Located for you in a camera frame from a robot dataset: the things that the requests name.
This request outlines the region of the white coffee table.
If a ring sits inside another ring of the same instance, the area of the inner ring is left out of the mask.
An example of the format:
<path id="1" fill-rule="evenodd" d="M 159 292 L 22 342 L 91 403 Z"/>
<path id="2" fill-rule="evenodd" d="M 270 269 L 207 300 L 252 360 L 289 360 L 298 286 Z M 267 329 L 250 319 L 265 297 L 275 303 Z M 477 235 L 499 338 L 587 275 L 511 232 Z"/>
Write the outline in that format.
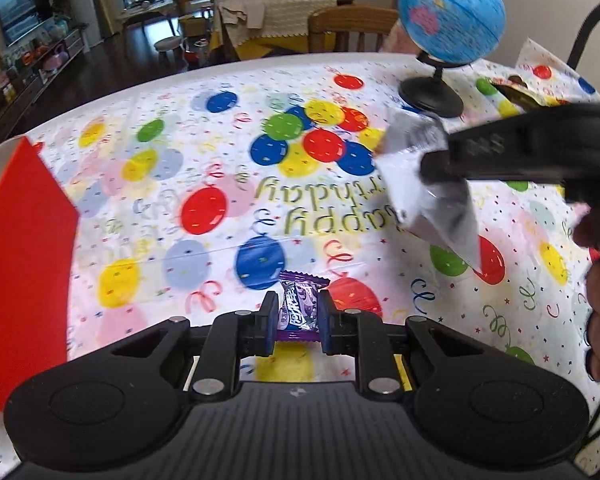
<path id="1" fill-rule="evenodd" d="M 142 3 L 135 8 L 123 10 L 117 16 L 117 23 L 123 28 L 141 24 L 150 20 L 162 18 L 163 20 L 172 21 L 178 16 L 178 3 L 176 0 L 162 0 L 154 3 Z"/>

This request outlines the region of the colourful balloon tablecloth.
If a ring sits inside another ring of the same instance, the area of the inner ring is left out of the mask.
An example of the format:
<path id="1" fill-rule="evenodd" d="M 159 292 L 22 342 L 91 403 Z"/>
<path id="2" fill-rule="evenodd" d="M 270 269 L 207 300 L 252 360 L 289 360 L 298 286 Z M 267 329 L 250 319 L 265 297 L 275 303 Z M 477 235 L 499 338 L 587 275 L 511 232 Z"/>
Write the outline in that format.
<path id="1" fill-rule="evenodd" d="M 68 353 L 80 356 L 170 314 L 206 324 L 252 307 L 268 288 L 244 263 L 329 278 L 387 322 L 437 315 L 517 358 L 572 379 L 582 372 L 590 256 L 571 243 L 580 216 L 559 188 L 479 183 L 472 190 L 486 267 L 402 233 L 373 149 L 414 58 L 270 58 L 194 70 L 72 110 L 32 130 L 78 208 Z"/>

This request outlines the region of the blue desk globe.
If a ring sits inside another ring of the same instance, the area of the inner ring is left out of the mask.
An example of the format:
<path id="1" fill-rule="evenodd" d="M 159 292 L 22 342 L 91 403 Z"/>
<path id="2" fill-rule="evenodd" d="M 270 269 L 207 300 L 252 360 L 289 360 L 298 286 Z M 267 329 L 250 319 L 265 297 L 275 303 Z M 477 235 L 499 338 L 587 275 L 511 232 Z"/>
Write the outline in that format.
<path id="1" fill-rule="evenodd" d="M 417 59 L 434 69 L 430 76 L 401 81 L 399 96 L 409 106 L 442 118 L 463 114 L 462 98 L 443 80 L 490 54 L 506 27 L 504 0 L 398 0 L 399 18 L 418 47 Z"/>

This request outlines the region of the wooden dining chair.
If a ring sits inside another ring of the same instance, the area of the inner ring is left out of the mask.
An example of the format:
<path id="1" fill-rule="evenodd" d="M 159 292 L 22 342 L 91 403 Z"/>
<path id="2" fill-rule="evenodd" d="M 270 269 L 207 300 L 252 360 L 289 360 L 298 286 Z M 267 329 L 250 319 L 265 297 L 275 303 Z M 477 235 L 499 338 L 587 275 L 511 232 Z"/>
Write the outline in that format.
<path id="1" fill-rule="evenodd" d="M 308 18 L 309 52 L 329 52 L 328 36 L 335 40 L 332 52 L 349 52 L 351 34 L 358 36 L 356 52 L 366 51 L 367 36 L 375 37 L 375 51 L 378 52 L 398 17 L 398 12 L 393 9 L 356 4 L 317 10 Z"/>

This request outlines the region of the red white cardboard box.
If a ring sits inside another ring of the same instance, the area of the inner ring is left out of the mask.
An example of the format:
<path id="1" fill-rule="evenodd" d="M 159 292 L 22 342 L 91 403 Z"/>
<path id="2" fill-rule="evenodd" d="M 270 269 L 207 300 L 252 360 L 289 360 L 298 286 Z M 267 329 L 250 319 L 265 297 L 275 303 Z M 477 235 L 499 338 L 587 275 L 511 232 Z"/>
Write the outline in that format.
<path id="1" fill-rule="evenodd" d="M 0 411 L 26 379 L 67 359 L 79 213 L 24 136 L 0 145 Z"/>

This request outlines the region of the open wrapper near globe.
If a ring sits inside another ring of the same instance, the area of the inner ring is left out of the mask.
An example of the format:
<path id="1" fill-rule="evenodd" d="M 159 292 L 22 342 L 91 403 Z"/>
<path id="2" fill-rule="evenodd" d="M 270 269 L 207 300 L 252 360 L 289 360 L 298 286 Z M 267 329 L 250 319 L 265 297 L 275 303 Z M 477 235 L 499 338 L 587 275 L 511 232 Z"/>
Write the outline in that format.
<path id="1" fill-rule="evenodd" d="M 513 104 L 521 107 L 528 112 L 539 107 L 552 107 L 568 104 L 564 99 L 557 99 L 554 96 L 546 96 L 541 92 L 529 89 L 522 79 L 518 76 L 511 76 L 508 79 L 490 78 L 490 84 L 498 90 Z"/>

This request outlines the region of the silver white snack packet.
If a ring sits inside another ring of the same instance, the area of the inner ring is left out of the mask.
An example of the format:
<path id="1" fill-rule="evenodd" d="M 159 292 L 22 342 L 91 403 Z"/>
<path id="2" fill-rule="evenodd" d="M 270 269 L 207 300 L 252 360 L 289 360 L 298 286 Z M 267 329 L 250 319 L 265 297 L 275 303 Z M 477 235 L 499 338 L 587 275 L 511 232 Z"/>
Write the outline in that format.
<path id="1" fill-rule="evenodd" d="M 449 135 L 433 114 L 393 110 L 374 164 L 401 229 L 481 268 L 478 222 L 466 180 L 446 169 Z"/>

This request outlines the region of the sofa with cream cover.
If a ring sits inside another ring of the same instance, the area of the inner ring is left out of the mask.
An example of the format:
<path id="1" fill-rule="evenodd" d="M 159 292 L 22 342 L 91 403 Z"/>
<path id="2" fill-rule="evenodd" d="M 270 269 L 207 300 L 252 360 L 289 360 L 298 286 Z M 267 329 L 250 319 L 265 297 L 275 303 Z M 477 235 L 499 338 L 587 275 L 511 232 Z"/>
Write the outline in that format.
<path id="1" fill-rule="evenodd" d="M 249 61 L 309 51 L 309 17 L 353 0 L 212 0 L 211 52 Z"/>

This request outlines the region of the purple candy packet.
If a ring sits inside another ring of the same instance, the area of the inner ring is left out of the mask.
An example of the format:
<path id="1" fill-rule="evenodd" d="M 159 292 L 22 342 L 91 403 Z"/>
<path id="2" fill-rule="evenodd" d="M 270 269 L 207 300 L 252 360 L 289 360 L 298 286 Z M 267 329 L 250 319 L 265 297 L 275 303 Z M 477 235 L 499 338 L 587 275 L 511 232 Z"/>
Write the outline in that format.
<path id="1" fill-rule="evenodd" d="M 286 270 L 279 274 L 279 283 L 283 287 L 283 304 L 278 308 L 276 339 L 319 341 L 317 295 L 329 285 L 329 279 Z"/>

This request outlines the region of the wall mounted television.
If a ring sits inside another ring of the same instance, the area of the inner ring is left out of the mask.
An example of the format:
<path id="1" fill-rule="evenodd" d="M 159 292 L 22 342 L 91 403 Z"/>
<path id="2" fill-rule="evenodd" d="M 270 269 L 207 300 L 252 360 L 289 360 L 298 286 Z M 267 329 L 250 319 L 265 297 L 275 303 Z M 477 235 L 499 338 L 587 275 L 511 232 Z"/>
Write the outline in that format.
<path id="1" fill-rule="evenodd" d="M 53 16 L 50 0 L 0 0 L 0 26 L 7 47 Z"/>

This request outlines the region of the silver desk lamp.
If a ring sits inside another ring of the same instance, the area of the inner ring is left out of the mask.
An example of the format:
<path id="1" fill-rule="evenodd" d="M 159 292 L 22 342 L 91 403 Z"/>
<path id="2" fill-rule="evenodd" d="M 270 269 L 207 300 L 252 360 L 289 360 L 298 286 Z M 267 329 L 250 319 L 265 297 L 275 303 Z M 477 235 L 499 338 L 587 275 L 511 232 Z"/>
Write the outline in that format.
<path id="1" fill-rule="evenodd" d="M 586 44 L 588 43 L 588 40 L 590 39 L 594 28 L 598 25 L 599 22 L 600 3 L 585 18 L 577 33 L 577 37 L 574 40 L 574 43 L 568 56 L 568 60 L 566 62 L 566 64 L 573 70 L 575 70 L 578 67 Z"/>

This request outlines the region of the dark wooden tv console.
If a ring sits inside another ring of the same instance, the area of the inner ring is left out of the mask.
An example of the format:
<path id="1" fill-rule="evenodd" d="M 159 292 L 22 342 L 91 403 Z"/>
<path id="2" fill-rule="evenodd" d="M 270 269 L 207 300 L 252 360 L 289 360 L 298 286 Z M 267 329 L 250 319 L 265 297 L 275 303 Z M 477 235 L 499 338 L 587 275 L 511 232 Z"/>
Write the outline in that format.
<path id="1" fill-rule="evenodd" d="M 32 113 L 42 95 L 87 47 L 84 30 L 76 26 L 61 40 L 53 42 L 20 78 L 16 94 L 0 107 L 0 144 L 17 134 L 26 117 Z"/>

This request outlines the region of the small round stool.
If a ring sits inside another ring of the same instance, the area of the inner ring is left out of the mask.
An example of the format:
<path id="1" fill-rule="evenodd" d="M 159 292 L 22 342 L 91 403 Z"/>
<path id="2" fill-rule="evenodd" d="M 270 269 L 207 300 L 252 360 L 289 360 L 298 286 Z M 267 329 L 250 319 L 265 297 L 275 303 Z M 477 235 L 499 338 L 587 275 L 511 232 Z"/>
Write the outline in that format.
<path id="1" fill-rule="evenodd" d="M 167 60 L 169 54 L 172 54 L 176 60 L 180 60 L 183 54 L 182 43 L 183 38 L 181 36 L 171 36 L 155 42 L 154 48 L 160 60 Z"/>

